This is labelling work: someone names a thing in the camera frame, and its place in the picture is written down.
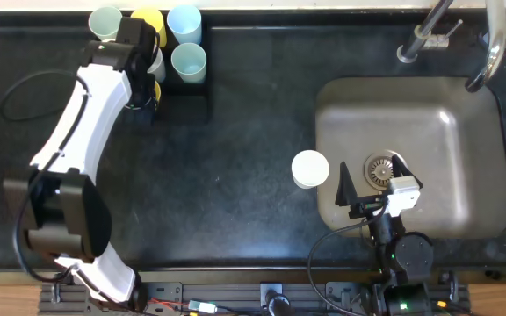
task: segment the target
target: sink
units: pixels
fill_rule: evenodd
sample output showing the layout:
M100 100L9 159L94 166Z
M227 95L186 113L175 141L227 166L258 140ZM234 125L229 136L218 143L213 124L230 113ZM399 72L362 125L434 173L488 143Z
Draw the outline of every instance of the sink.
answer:
M329 161L318 210L331 229L356 224L335 206L339 164L357 194L383 190L398 154L423 182L409 231L431 238L487 238L506 228L506 155L495 96L469 93L466 78L344 78L317 97L316 147ZM352 231L349 236L358 236Z

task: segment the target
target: faucet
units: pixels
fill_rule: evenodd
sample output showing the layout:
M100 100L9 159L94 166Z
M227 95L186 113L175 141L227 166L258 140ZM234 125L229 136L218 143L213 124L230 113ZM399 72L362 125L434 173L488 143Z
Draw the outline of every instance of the faucet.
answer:
M397 50L400 61L411 63L417 59L417 53L424 48L447 48L448 37L458 28L462 22L458 22L446 35L432 35L431 30L438 20L445 14L453 0L440 0L429 12L422 25L418 25L406 45ZM475 92L479 90L495 74L506 45L506 16L503 0L485 0L488 11L489 46L488 55L484 64L477 71L477 75L471 76L466 81L466 90Z

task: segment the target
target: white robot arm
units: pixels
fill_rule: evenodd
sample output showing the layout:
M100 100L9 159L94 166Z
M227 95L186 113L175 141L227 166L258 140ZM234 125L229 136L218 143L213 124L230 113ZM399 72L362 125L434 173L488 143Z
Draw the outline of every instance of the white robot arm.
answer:
M92 41L69 103L32 168L4 180L8 206L19 209L23 245L69 268L90 288L94 303L110 310L142 312L148 295L109 242L111 215L95 189L98 162L123 107L154 104L155 78L147 70L156 36L143 20L122 18L117 42ZM19 263L32 275L17 248Z

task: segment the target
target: wooden floor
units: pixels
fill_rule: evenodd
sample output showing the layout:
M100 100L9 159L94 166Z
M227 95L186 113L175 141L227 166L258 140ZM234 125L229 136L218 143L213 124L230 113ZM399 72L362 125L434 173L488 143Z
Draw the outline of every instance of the wooden floor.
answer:
M0 316L34 316L39 288L0 286ZM473 311L478 315L506 316L506 284L470 285Z

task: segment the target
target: sink drain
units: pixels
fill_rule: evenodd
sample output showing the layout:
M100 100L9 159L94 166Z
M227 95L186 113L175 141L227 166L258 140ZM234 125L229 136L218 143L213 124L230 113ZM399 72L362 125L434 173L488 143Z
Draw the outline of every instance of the sink drain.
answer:
M384 150L379 153L371 154L370 157L366 158L365 162L365 179L374 189L385 190L387 187L387 181L394 177L394 168L392 165L392 156L395 153L391 150ZM403 160L399 154L403 164L407 166L407 163Z

